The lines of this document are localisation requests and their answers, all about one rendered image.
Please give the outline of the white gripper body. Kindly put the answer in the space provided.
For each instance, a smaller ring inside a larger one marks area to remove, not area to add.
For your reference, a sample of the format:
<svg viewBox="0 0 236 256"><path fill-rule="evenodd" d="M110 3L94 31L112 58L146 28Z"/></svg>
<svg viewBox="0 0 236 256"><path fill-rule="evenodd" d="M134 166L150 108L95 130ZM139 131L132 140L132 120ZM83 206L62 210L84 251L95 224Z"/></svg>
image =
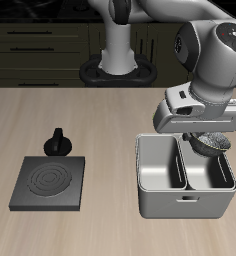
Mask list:
<svg viewBox="0 0 236 256"><path fill-rule="evenodd" d="M157 133L233 132L236 130L236 99L231 99L224 113L212 120L173 115L163 100L153 116L153 126Z"/></svg>

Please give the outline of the white two-bin basket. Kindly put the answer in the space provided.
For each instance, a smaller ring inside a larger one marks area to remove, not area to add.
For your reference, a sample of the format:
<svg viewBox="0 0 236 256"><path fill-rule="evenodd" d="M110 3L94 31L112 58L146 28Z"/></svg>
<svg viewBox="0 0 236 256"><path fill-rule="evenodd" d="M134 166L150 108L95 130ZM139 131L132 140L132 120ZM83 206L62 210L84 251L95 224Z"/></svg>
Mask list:
<svg viewBox="0 0 236 256"><path fill-rule="evenodd" d="M176 134L139 134L135 148L142 217L223 216L236 192L236 179L225 154L199 156Z"/></svg>

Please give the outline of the round black stove knob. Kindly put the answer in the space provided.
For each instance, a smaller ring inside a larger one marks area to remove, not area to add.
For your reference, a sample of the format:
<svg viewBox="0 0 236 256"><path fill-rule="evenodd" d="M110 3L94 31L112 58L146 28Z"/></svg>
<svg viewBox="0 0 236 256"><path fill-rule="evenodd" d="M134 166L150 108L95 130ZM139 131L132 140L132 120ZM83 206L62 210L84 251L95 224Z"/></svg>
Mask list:
<svg viewBox="0 0 236 256"><path fill-rule="evenodd" d="M62 128L56 128L53 136L45 142L43 149L47 156L66 156L72 150L72 143L63 135Z"/></svg>

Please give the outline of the dark grey stove plate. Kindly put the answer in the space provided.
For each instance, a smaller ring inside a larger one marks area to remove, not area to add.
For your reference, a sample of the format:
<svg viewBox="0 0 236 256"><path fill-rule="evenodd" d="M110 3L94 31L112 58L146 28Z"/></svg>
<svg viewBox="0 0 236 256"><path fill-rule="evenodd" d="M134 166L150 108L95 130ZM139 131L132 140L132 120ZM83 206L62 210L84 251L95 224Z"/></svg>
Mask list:
<svg viewBox="0 0 236 256"><path fill-rule="evenodd" d="M79 211L85 158L26 156L10 202L11 211Z"/></svg>

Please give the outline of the dark kitchen cupboards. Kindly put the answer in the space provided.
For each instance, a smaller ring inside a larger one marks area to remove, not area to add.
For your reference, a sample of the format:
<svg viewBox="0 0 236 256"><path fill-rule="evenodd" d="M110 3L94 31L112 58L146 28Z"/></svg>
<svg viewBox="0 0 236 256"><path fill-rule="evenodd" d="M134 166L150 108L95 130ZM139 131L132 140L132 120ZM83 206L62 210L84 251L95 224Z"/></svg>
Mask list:
<svg viewBox="0 0 236 256"><path fill-rule="evenodd" d="M131 47L157 69L153 87L185 82L171 53L174 25L133 27ZM88 0L0 0L0 87L86 87L80 67L105 43Z"/></svg>

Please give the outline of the flat black base plate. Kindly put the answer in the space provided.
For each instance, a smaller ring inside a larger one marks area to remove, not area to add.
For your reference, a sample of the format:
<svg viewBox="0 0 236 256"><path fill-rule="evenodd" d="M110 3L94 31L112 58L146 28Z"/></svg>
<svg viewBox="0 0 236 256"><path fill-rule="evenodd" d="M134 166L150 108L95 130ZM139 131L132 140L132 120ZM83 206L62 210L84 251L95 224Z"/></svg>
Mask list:
<svg viewBox="0 0 236 256"><path fill-rule="evenodd" d="M143 54L136 54L137 69L125 75L111 75L98 67L102 57L93 54L80 67L79 76L89 88L147 88L157 78L157 69Z"/></svg>

